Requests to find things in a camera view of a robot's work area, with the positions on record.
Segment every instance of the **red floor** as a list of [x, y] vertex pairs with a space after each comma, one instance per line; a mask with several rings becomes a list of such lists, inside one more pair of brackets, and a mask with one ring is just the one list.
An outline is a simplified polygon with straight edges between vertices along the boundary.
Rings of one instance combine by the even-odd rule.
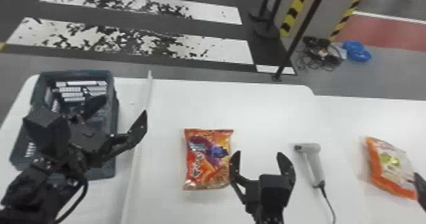
[[353, 15], [336, 41], [360, 41], [364, 45], [426, 51], [426, 25]]

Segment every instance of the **metal pole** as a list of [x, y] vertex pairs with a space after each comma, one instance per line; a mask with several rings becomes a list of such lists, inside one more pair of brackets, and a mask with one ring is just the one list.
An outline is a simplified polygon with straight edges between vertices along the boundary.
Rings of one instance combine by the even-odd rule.
[[296, 49], [296, 46], [298, 45], [298, 43], [302, 39], [302, 36], [307, 29], [307, 26], [309, 25], [309, 23], [311, 23], [312, 17], [315, 15], [316, 10], [320, 6], [321, 2], [322, 2], [322, 0], [314, 0], [314, 2], [312, 3], [311, 8], [307, 12], [305, 20], [303, 21], [302, 25], [300, 26], [299, 31], [297, 31], [297, 34], [294, 37], [292, 44], [290, 45], [290, 48], [288, 49], [287, 54], [285, 55], [283, 65], [281, 65], [278, 68], [278, 70], [276, 71], [276, 73], [272, 75], [273, 81], [280, 81], [281, 73], [283, 72], [285, 65], [290, 61], [290, 58], [293, 55], [293, 53]]
[[269, 0], [263, 0], [262, 1], [261, 9], [259, 10], [259, 17], [262, 17], [263, 13], [265, 13], [266, 5], [267, 5], [268, 1]]
[[280, 7], [281, 0], [275, 0], [274, 6], [272, 8], [271, 16], [269, 17], [269, 21], [266, 24], [266, 30], [270, 30], [271, 26], [274, 24], [274, 19], [276, 12], [278, 11], [278, 7]]
[[269, 0], [262, 0], [261, 7], [259, 9], [253, 8], [249, 11], [250, 18], [257, 22], [265, 22], [267, 18], [264, 18], [266, 12], [266, 6], [268, 5]]

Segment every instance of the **white table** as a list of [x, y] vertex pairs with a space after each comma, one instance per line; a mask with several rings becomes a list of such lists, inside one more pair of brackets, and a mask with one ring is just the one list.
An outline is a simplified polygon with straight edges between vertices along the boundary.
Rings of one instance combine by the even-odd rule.
[[[0, 152], [0, 197], [19, 174], [10, 164], [10, 151], [18, 136], [22, 118], [28, 114], [30, 98], [38, 76], [27, 79], [0, 129], [3, 152]], [[146, 86], [141, 79], [116, 79], [120, 101], [119, 132], [126, 132], [145, 106]], [[63, 223], [117, 224], [120, 222], [131, 168], [132, 152], [124, 152], [116, 160], [116, 175], [112, 179], [90, 181], [89, 192], [78, 208]]]
[[415, 171], [426, 177], [426, 102], [338, 96], [318, 99], [364, 188], [373, 223], [426, 223], [426, 213], [416, 201], [394, 196], [368, 181], [368, 156], [361, 141], [365, 135], [374, 136], [407, 151]]
[[241, 174], [278, 174], [276, 153], [295, 165], [297, 181], [285, 223], [331, 223], [307, 162], [293, 144], [318, 142], [326, 189], [338, 223], [369, 223], [365, 198], [353, 170], [305, 86], [154, 80], [148, 134], [135, 151], [122, 223], [253, 223], [231, 187], [183, 191], [183, 128], [232, 128], [232, 151], [242, 151]]

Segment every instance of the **snack bag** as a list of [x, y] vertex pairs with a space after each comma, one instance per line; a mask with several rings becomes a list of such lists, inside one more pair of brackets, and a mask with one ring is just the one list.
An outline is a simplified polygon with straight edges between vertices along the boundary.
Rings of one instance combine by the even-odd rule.
[[219, 189], [229, 184], [232, 129], [185, 129], [186, 181], [184, 190]]
[[414, 171], [406, 152], [383, 140], [366, 137], [372, 182], [392, 194], [416, 199]]

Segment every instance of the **robotic arm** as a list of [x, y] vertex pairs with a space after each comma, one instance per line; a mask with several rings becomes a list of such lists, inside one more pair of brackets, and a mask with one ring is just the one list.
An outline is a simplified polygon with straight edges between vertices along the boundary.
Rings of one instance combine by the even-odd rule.
[[[240, 157], [240, 151], [232, 155], [229, 161], [229, 179], [245, 205], [245, 211], [253, 216], [256, 224], [283, 224], [283, 210], [287, 207], [296, 182], [292, 162], [278, 152], [276, 159], [281, 175], [260, 175], [259, 180], [249, 180], [240, 175]], [[245, 188], [245, 194], [239, 185]]]
[[[125, 134], [106, 134], [86, 125], [106, 103], [106, 96], [96, 96], [72, 114], [64, 117], [46, 107], [32, 110], [23, 119], [25, 128], [39, 147], [40, 159], [22, 171], [9, 185], [1, 200], [0, 223], [56, 224], [63, 221], [83, 200], [88, 190], [84, 173], [134, 148], [147, 132], [144, 111]], [[58, 183], [51, 176], [60, 174]], [[81, 189], [76, 202], [61, 217], [63, 206]]]

